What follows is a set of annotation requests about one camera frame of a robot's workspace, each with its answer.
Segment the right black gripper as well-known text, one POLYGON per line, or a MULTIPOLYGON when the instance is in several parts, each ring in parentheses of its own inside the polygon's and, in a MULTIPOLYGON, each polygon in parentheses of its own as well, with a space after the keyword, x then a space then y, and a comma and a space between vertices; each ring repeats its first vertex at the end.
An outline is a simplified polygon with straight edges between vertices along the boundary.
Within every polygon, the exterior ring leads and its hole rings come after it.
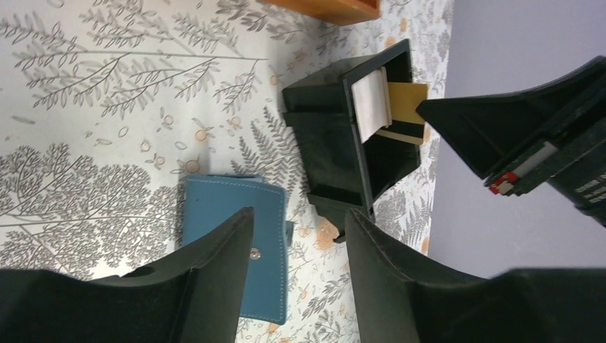
POLYGON ((496 195, 547 183, 605 225, 605 57, 506 94, 423 101, 417 113, 496 195))

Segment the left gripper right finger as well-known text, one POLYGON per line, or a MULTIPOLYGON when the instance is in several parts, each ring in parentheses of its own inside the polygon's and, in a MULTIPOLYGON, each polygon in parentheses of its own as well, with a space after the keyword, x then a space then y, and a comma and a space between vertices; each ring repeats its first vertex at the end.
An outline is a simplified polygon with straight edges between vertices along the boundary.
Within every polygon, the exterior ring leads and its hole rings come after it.
POLYGON ((450 268, 353 209, 347 255, 362 342, 603 342, 605 270, 450 268))

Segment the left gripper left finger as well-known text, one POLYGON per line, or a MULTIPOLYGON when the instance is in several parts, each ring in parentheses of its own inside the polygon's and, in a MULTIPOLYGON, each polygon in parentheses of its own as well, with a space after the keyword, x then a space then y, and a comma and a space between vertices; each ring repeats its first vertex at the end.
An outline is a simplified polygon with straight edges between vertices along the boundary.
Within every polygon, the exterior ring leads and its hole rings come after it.
POLYGON ((3 342, 233 342, 252 246, 245 207, 124 276, 1 270, 3 342))

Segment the gold black credit card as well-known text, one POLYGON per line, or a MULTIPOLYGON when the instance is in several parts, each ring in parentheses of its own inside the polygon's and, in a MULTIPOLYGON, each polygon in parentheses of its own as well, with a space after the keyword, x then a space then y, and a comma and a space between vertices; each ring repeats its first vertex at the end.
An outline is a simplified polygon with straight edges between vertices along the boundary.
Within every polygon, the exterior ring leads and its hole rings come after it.
POLYGON ((417 107, 428 96, 427 84, 388 82, 391 124, 381 128, 376 135, 410 144, 425 142, 425 120, 417 113, 417 107))

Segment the orange compartment tray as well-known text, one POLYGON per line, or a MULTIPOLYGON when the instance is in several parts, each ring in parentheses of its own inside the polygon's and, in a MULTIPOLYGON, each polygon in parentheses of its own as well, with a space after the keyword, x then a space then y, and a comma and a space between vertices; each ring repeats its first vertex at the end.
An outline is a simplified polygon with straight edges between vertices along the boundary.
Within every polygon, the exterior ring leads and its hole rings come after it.
POLYGON ((380 0, 268 0, 264 3, 339 26, 372 21, 381 16, 380 0))

